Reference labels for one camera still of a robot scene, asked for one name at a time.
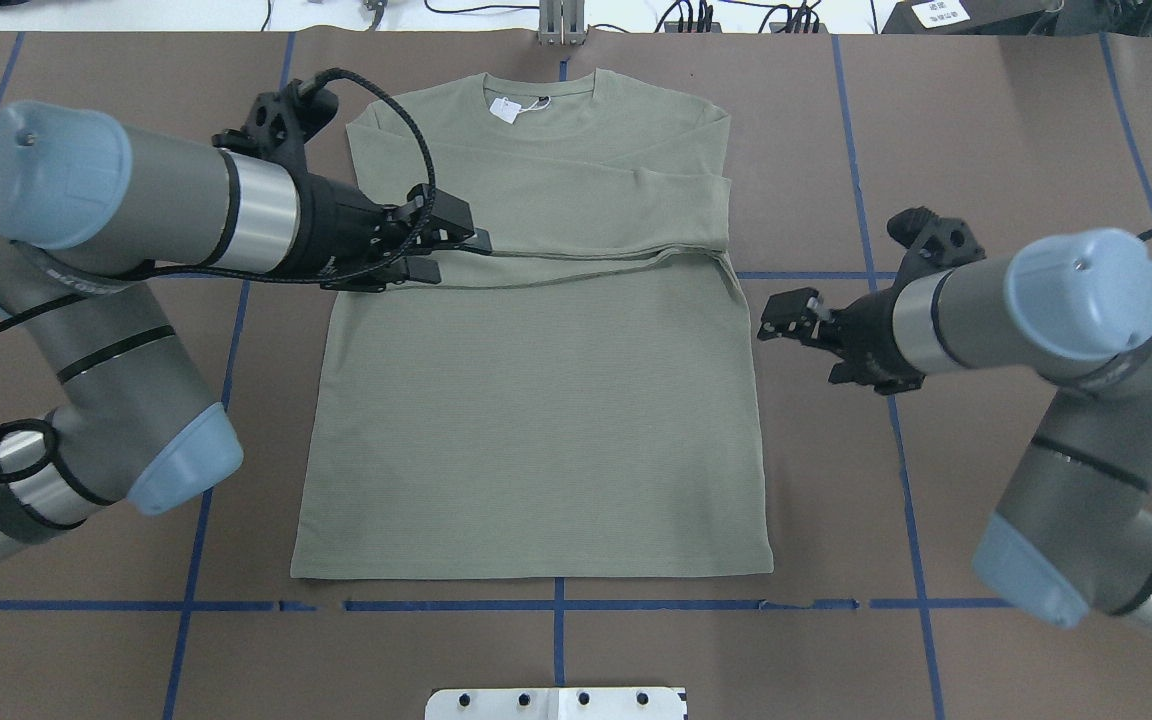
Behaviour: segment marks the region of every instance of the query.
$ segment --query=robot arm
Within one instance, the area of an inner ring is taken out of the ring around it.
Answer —
[[[1058,393],[988,521],[973,569],[1071,628],[1089,609],[1152,632],[1152,263],[1129,233],[1044,238],[984,259],[961,220],[892,219],[896,282],[844,310],[812,288],[764,310],[760,340],[835,353],[829,382],[916,389],[926,374],[1029,365]]]
[[[338,77],[356,78],[326,70],[257,97],[215,147],[94,111],[0,111],[0,314],[35,314],[24,324],[69,399],[0,427],[0,560],[123,498],[157,514],[238,469],[223,408],[142,279],[382,291],[439,282],[434,250],[490,252],[465,203],[434,190],[414,124],[430,182],[402,206],[308,173],[303,147],[334,118],[323,85]]]

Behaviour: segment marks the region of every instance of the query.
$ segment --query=white label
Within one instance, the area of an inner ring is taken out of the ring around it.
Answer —
[[[915,5],[914,14],[918,15],[918,22],[925,28],[950,26],[972,18],[958,0],[935,0],[933,3]]]
[[[502,119],[505,122],[513,124],[513,120],[518,116],[522,112],[522,105],[517,105],[514,100],[509,100],[508,97],[498,97],[492,101],[492,114],[495,118]]]

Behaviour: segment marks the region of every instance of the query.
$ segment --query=silver metal joint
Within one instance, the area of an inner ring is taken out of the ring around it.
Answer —
[[[282,263],[301,225],[301,199],[287,170],[229,153],[238,173],[238,218],[215,266],[268,273]]]
[[[932,320],[932,304],[937,296],[937,287],[941,278],[952,270],[937,273],[905,286],[896,297],[892,308],[892,335],[896,339],[896,348],[910,365],[920,373],[933,376],[964,370],[941,346],[937,336],[937,325]]]

